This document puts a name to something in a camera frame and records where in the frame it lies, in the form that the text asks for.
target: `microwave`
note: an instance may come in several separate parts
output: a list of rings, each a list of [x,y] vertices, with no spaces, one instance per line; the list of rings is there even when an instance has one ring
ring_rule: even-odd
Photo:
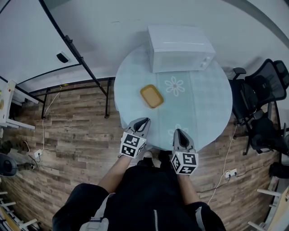
[[[205,70],[215,56],[213,46],[197,27],[151,25],[148,32],[153,73]]]

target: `laminate flooring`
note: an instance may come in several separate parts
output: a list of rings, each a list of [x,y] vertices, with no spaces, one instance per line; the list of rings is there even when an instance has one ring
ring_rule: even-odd
[[[99,88],[62,92],[47,110],[43,121],[44,154],[38,169],[19,171],[13,178],[2,177],[2,190],[7,190],[9,199],[16,202],[14,210],[23,219],[36,218],[44,230],[51,230],[53,215],[64,205],[72,189],[79,183],[97,184],[115,163],[123,129],[114,105],[113,86],[110,90],[108,119],[104,118],[105,96]],[[55,96],[56,93],[48,95],[47,106]],[[26,103],[20,111],[21,116],[16,118],[35,125],[35,130],[4,130],[4,140],[26,140],[31,148],[30,153],[10,154],[19,162],[31,161],[28,155],[33,156],[35,151],[43,148],[41,111],[41,103]],[[234,120],[232,115],[223,133],[198,152],[200,165],[191,176],[197,191],[217,186],[236,128]],[[243,128],[237,127],[236,134],[242,132]],[[216,190],[210,202],[211,208],[221,217],[228,231],[246,230],[248,221],[263,221],[272,199],[271,196],[258,193],[256,189],[267,189],[270,182],[268,169],[270,163],[278,160],[278,155],[276,152],[258,155],[250,149],[249,154],[243,156],[246,144],[247,137],[232,140],[225,170],[237,168],[240,177],[233,176],[227,184],[227,179],[223,177],[221,185],[225,185]],[[207,203],[213,192],[199,193],[199,196]]]

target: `power outlet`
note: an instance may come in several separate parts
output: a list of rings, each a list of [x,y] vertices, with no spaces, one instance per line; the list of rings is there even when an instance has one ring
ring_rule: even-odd
[[[39,149],[37,152],[34,153],[34,156],[35,156],[35,158],[38,158],[42,154],[43,154],[43,151],[41,149]]]
[[[228,172],[226,172],[225,173],[225,177],[226,178],[229,178],[229,175],[231,175],[231,177],[232,176],[235,176],[235,173],[237,172],[237,169],[235,168],[235,169],[233,169],[233,170],[231,170],[231,171],[228,171]]]

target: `round table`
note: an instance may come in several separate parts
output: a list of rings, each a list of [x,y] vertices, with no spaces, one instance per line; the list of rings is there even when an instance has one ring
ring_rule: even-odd
[[[164,98],[156,109],[150,109],[140,95],[149,84]],[[137,118],[150,118],[147,142],[163,150],[172,150],[177,128],[191,136],[197,151],[214,141],[227,126],[233,103],[228,78],[215,60],[203,71],[152,73],[145,45],[120,65],[114,98],[122,127]]]

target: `white wall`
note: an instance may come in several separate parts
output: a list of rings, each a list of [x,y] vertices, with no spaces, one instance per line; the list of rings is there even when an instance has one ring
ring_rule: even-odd
[[[256,19],[221,0],[46,0],[97,78],[115,76],[133,49],[147,41],[150,24],[182,24],[203,29],[225,71],[255,71],[266,58],[289,67],[288,48]],[[90,79],[81,67],[75,79]]]

